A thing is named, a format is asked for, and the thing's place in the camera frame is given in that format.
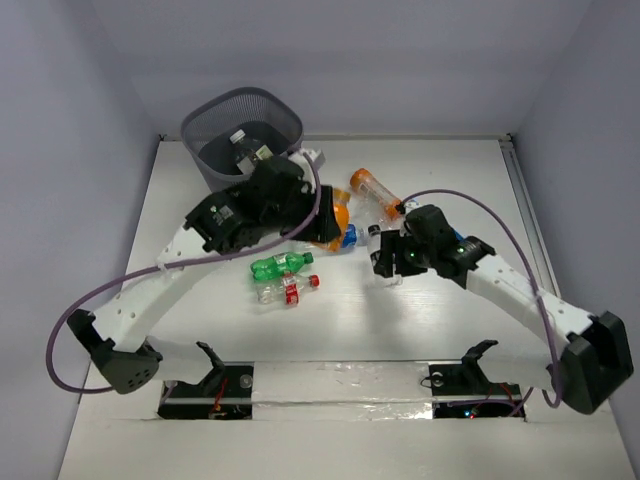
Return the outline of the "clear bottle black label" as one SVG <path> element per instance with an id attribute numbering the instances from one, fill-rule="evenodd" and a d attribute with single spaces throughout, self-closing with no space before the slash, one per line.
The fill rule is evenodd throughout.
<path id="1" fill-rule="evenodd" d="M 367 251 L 378 287 L 395 287 L 402 284 L 402 278 L 394 271 L 394 258 L 389 249 L 382 246 L 382 230 L 379 225 L 368 227 Z"/>

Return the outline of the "orange juice bottle brown cap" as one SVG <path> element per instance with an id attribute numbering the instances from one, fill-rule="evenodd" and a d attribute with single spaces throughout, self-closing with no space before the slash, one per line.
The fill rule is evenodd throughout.
<path id="1" fill-rule="evenodd" d="M 347 235 L 349 228 L 350 213 L 348 210 L 348 203 L 351 198 L 351 194 L 347 191 L 334 188 L 333 189 L 333 215 L 340 229 L 340 235 L 328 243 L 314 243 L 314 246 L 324 249 L 331 253 L 336 253 L 343 248 L 343 241 Z"/>

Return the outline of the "clear apple juice bottle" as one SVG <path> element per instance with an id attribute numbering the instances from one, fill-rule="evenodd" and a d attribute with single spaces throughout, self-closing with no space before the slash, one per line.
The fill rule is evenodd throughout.
<path id="1" fill-rule="evenodd" d="M 244 175 L 250 175 L 260 161 L 273 156 L 264 142 L 247 136 L 242 129 L 233 133 L 229 141 L 233 147 L 234 164 Z"/>

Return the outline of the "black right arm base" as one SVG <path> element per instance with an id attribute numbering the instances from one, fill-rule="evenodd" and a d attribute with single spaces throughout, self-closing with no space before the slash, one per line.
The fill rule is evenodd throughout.
<path id="1" fill-rule="evenodd" d="M 420 386 L 433 395 L 435 419 L 526 417 L 520 387 L 490 382 L 480 369 L 479 360 L 497 344 L 496 340 L 483 340 L 469 348 L 458 361 L 428 366 Z"/>

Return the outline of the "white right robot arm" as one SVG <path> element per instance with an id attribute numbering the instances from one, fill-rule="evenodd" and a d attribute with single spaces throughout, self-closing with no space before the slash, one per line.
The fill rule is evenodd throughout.
<path id="1" fill-rule="evenodd" d="M 377 277 L 397 282 L 434 271 L 497 306 L 549 347 L 542 365 L 517 364 L 487 357 L 497 343 L 483 340 L 458 362 L 431 369 L 437 395 L 484 395 L 508 382 L 554 392 L 572 410 L 590 415 L 634 372 L 618 316 L 592 314 L 540 288 L 483 240 L 460 236 L 434 205 L 407 210 L 398 229 L 369 226 L 368 253 Z"/>

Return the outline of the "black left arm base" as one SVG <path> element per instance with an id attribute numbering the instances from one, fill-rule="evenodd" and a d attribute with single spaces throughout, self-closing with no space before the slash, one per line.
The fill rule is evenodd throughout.
<path id="1" fill-rule="evenodd" d="M 164 420 L 250 420 L 253 416 L 253 362 L 225 363 L 198 341 L 211 370 L 195 384 L 165 382 L 157 414 Z"/>

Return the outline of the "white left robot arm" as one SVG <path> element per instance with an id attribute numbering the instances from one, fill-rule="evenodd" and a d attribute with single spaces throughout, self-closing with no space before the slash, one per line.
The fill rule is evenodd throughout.
<path id="1" fill-rule="evenodd" d="M 82 297 L 59 319 L 107 381 L 104 392 L 139 390 L 152 379 L 178 380 L 209 395 L 223 363 L 204 341 L 189 345 L 151 338 L 164 315 L 223 263 L 262 253 L 287 240 L 338 237 L 333 189 L 319 179 L 320 149 L 300 148 L 258 163 L 248 179 L 207 195 L 180 224 L 155 265 L 116 280 L 120 291 L 94 311 Z"/>

